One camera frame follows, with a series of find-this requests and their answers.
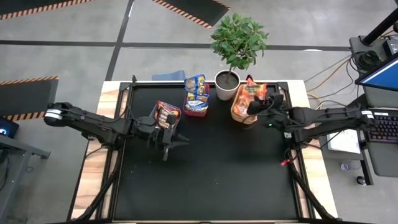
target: blue cloth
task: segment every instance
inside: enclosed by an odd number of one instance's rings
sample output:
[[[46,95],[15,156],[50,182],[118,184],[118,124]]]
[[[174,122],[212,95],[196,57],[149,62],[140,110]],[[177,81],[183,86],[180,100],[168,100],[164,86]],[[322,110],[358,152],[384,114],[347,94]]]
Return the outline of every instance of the blue cloth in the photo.
[[[158,74],[152,76],[153,81],[164,81],[164,80],[185,80],[185,72],[183,70],[179,70],[173,73],[168,74]]]

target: computer monitor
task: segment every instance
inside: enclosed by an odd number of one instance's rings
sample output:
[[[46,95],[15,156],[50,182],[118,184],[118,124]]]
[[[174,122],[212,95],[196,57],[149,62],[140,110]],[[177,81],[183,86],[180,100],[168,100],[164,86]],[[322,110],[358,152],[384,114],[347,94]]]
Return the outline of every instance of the computer monitor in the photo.
[[[355,84],[398,91],[398,53],[381,63],[374,71],[360,76]]]

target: black mat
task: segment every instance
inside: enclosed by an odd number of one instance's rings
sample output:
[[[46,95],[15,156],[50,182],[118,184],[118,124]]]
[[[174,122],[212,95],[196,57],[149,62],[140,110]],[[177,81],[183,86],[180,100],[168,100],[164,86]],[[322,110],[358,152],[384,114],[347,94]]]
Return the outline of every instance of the black mat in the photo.
[[[12,17],[58,9],[88,1],[91,0],[0,0],[0,19],[10,19]],[[1,15],[8,15],[9,13],[15,13],[15,15],[1,17]]]
[[[39,116],[40,112],[44,115],[47,104],[54,102],[57,86],[58,79],[55,77],[38,82],[0,85],[0,115],[12,116],[13,120],[37,118],[33,114]]]
[[[156,100],[182,107],[182,88],[134,90],[134,115]],[[115,220],[291,220],[295,200],[284,144],[274,129],[244,130],[231,118],[232,101],[210,91],[204,118],[182,116],[178,130],[190,145],[172,149],[167,162],[138,139],[126,143]]]
[[[211,29],[228,12],[229,7],[214,0],[153,0],[199,25]]]

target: backlit keyboard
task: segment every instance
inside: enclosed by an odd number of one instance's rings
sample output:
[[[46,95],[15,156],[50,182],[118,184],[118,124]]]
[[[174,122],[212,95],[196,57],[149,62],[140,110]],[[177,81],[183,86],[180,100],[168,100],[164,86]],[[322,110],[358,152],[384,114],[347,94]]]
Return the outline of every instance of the backlit keyboard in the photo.
[[[376,128],[368,131],[369,140],[372,142],[398,142],[398,116],[378,116]]]

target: hazard tape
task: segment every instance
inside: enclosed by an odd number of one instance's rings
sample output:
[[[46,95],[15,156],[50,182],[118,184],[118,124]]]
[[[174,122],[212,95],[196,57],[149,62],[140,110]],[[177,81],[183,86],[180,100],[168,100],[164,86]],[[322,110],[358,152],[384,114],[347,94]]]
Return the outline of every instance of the hazard tape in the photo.
[[[26,9],[26,10],[19,11],[19,12],[13,12],[13,13],[9,13],[9,14],[0,15],[0,20],[10,19],[10,18],[20,17],[20,16],[26,16],[26,15],[35,14],[38,12],[45,12],[45,11],[49,11],[52,9],[60,9],[62,7],[72,6],[75,4],[80,4],[80,3],[90,2],[90,1],[92,1],[92,0],[71,0],[71,1],[61,2],[58,4],[52,4],[49,6],[37,7],[34,9]]]
[[[44,118],[45,111],[41,112],[34,112],[34,113],[27,113],[27,114],[14,114],[4,116],[9,121],[20,121],[25,119],[36,119],[36,118]]]
[[[205,27],[207,29],[213,28],[207,22],[205,22],[205,21],[203,21],[201,19],[198,19],[195,16],[193,16],[193,15],[191,15],[191,14],[189,14],[189,13],[187,13],[187,12],[185,12],[185,11],[183,11],[183,10],[181,10],[181,9],[179,9],[179,8],[173,6],[173,5],[171,5],[171,4],[169,4],[169,3],[165,2],[165,1],[162,1],[162,0],[153,0],[153,1],[156,2],[157,4],[160,4],[163,7],[166,7],[167,9],[170,9],[171,11],[173,11],[175,13],[178,13],[179,15],[181,15],[181,16],[187,18],[187,19],[192,20],[193,22],[196,22],[197,24],[199,24],[199,25],[201,25],[201,26],[203,26],[203,27]],[[229,6],[226,6],[225,4],[222,4],[222,3],[220,3],[220,4],[229,9]]]
[[[59,76],[54,76],[54,77],[40,77],[40,78],[28,78],[25,80],[11,80],[11,81],[5,81],[5,82],[0,82],[0,85],[8,85],[8,84],[17,84],[17,83],[26,83],[26,82],[39,82],[39,81],[45,81],[45,80],[59,80]]]

